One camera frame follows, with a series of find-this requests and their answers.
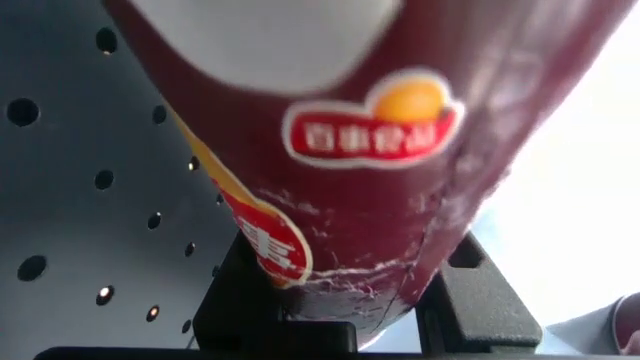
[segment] logo sticker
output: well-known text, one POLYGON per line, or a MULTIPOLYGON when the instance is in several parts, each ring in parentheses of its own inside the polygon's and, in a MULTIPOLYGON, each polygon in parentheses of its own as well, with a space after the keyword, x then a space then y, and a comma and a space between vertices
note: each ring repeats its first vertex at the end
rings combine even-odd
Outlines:
POLYGON ((175 118, 200 163, 221 189, 236 224, 273 285, 289 288, 304 284, 313 258, 300 229, 274 205, 255 197, 177 115, 175 118))
POLYGON ((464 105, 451 98, 447 81, 420 69, 379 81, 364 104, 304 101, 287 109, 282 137, 289 155, 308 165, 403 168, 446 147, 464 105))

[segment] white lettering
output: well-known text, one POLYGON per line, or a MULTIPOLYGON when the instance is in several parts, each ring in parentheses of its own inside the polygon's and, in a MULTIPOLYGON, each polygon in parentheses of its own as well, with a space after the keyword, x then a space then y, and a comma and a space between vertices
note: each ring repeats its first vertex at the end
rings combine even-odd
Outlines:
POLYGON ((340 128, 340 148, 344 152, 369 150, 369 131, 366 127, 350 125, 340 128))
POLYGON ((264 229, 252 225, 244 218, 239 219, 244 235, 258 256, 273 261, 283 269, 293 267, 291 260, 288 259, 289 252, 294 250, 293 247, 274 239, 264 229))
POLYGON ((404 131, 399 126, 383 126, 374 133, 378 153, 397 153, 404 141, 404 131))
POLYGON ((331 152, 335 148, 333 126, 329 124, 305 124, 305 140, 310 150, 331 152))
POLYGON ((433 126, 414 126, 411 133, 407 136, 405 148, 409 152, 427 149, 436 141, 436 132, 433 126))

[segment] black plastic holder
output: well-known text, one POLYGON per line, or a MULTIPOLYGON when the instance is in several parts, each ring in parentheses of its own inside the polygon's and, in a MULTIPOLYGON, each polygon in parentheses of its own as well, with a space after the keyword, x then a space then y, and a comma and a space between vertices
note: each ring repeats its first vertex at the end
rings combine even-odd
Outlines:
POLYGON ((421 355, 359 354, 350 323, 287 321, 248 241, 238 233, 193 319, 199 351, 59 348, 38 359, 523 359, 542 339, 540 326, 471 234, 442 266, 416 316, 421 355))

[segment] black bracket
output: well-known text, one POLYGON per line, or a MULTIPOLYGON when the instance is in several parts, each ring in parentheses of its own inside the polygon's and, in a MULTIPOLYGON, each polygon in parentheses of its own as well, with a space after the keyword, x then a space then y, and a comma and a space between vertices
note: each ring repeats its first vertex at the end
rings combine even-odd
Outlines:
POLYGON ((468 234, 416 307, 424 354, 533 353, 542 329, 468 234))
POLYGON ((253 249, 238 233, 193 319, 202 350, 258 354, 357 352, 350 323, 286 321, 253 249))

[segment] gray metal surface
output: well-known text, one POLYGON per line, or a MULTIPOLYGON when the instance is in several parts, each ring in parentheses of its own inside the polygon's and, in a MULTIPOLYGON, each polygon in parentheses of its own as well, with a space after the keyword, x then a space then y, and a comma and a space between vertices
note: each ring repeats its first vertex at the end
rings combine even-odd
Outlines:
POLYGON ((190 343, 183 325, 235 226, 203 169, 190 171, 170 115, 157 123, 158 105, 98 1, 0 1, 3 360, 61 345, 190 343), (104 27, 118 40, 108 56, 96 44, 104 27), (107 286, 113 297, 99 306, 107 286))

